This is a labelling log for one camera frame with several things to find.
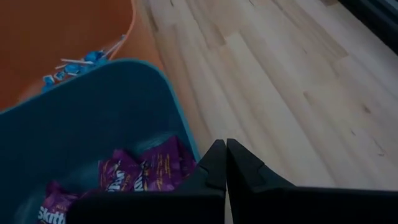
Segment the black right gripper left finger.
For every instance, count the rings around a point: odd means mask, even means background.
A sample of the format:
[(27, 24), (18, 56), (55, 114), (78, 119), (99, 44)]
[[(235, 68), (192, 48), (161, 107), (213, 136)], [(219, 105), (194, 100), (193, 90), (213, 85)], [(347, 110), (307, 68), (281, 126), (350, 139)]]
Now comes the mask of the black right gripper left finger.
[(96, 193), (73, 203), (67, 224), (224, 224), (226, 144), (216, 140), (171, 192)]

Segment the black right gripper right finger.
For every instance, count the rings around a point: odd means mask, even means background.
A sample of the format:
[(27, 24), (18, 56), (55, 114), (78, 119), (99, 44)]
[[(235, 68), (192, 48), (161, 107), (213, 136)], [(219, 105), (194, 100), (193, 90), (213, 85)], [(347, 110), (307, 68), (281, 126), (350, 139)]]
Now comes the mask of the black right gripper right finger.
[(237, 140), (226, 148), (235, 224), (398, 224), (398, 191), (299, 187)]

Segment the purple Skittles candy bag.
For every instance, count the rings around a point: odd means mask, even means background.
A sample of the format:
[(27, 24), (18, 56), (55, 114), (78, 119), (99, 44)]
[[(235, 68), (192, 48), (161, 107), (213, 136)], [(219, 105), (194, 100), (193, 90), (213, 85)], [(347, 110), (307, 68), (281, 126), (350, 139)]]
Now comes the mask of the purple Skittles candy bag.
[(78, 194), (65, 190), (57, 181), (49, 182), (37, 215), (37, 224), (66, 224), (70, 205), (79, 198)]
[(141, 172), (134, 191), (173, 191), (193, 172), (196, 161), (176, 136), (143, 152), (139, 158)]
[(142, 174), (141, 165), (124, 149), (98, 161), (99, 187), (106, 192), (127, 192), (134, 189), (134, 181)]

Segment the teal plastic bin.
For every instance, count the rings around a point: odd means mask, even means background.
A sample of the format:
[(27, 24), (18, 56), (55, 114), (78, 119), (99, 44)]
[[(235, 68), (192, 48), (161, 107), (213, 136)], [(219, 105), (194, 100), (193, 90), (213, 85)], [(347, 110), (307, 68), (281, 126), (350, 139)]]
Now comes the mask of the teal plastic bin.
[(1, 112), (0, 224), (35, 223), (49, 182), (95, 189), (99, 160), (172, 135), (199, 158), (170, 82), (142, 60), (113, 60)]

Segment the orange plastic bin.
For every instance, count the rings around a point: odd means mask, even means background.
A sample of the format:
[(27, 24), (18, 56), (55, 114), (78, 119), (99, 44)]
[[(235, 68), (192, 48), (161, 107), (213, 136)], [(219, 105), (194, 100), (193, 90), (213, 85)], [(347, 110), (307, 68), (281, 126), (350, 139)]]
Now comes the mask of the orange plastic bin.
[(121, 44), (110, 59), (163, 65), (142, 0), (0, 0), (0, 111), (41, 92), (63, 58)]

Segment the black aluminium table frame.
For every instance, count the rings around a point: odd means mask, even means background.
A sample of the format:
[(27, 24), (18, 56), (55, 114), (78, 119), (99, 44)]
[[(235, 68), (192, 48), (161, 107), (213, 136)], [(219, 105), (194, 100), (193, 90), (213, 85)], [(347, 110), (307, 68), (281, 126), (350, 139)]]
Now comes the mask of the black aluminium table frame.
[(398, 0), (338, 0), (398, 55)]

